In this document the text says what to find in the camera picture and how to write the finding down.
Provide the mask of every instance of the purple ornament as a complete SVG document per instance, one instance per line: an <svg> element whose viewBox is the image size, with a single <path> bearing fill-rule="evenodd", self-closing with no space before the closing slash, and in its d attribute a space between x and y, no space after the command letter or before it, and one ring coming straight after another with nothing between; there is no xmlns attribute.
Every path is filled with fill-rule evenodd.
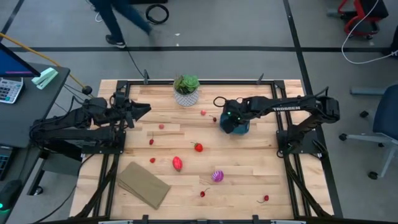
<svg viewBox="0 0 398 224"><path fill-rule="evenodd" d="M211 178L215 181L215 182L220 182L224 179L224 173L221 170L218 170L216 172L214 172L214 174L211 176Z"/></svg>

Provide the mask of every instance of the gray floor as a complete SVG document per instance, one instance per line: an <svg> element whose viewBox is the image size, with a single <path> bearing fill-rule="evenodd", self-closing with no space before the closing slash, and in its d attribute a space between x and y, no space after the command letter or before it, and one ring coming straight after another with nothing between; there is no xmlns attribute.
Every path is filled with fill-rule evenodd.
<svg viewBox="0 0 398 224"><path fill-rule="evenodd" d="M302 47L340 47L345 39L343 23L326 16L328 7L338 0L290 0ZM385 0L391 15L381 23L381 32L372 41L353 39L348 47L386 47L396 28L396 0ZM0 28L8 20L17 0L0 2ZM170 20L157 26L162 31L161 46L268 46L293 47L289 24L281 0L170 0ZM146 6L139 6L144 11ZM83 0L25 0L7 35L30 47L106 47L103 23L94 21L95 13ZM128 46L150 46L147 37L130 22L117 15ZM7 46L13 46L4 40ZM194 74L200 78L301 79L294 52L191 51L131 52L141 69L151 78L172 78L176 74ZM83 83L98 92L104 78L139 78L127 52L46 52ZM30 54L18 53L29 62L47 63ZM349 94L351 86L384 87L397 81L392 71L395 60L386 59L367 65L352 65L340 53L305 52L305 63L314 92L325 86L340 101L341 121L324 125L326 143L346 218L398 222L398 162L394 159L385 178L373 181L366 173L377 169L382 150L375 144L341 142L339 133L370 133L358 113L377 106L378 97ZM350 53L351 60L378 57L375 53ZM68 84L78 87L72 80ZM66 108L71 94L62 90L57 103ZM50 115L63 111L54 106ZM41 183L45 193L22 196L8 223L28 223L48 214L69 194L76 177L46 173ZM71 200L48 220L68 216Z"/></svg>

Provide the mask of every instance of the computer monitor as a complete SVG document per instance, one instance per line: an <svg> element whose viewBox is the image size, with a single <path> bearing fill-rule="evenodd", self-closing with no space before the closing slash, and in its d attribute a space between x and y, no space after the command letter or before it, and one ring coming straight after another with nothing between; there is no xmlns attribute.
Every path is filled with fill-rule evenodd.
<svg viewBox="0 0 398 224"><path fill-rule="evenodd" d="M40 72L0 43L0 77L39 77Z"/></svg>

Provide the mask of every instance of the potted plant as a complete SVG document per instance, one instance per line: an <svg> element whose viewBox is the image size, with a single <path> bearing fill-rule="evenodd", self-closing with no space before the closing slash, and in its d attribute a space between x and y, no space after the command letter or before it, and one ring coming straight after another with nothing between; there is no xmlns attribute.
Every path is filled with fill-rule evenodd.
<svg viewBox="0 0 398 224"><path fill-rule="evenodd" d="M174 80L174 97L181 106L192 106L199 99L199 80L196 75L181 75Z"/></svg>

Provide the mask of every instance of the folded paper bag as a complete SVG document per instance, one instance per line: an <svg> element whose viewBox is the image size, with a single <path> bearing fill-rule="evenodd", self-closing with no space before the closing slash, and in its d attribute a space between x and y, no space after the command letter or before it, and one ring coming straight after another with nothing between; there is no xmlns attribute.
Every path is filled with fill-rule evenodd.
<svg viewBox="0 0 398 224"><path fill-rule="evenodd" d="M135 162L131 162L117 178L118 185L134 196L158 209L170 186Z"/></svg>

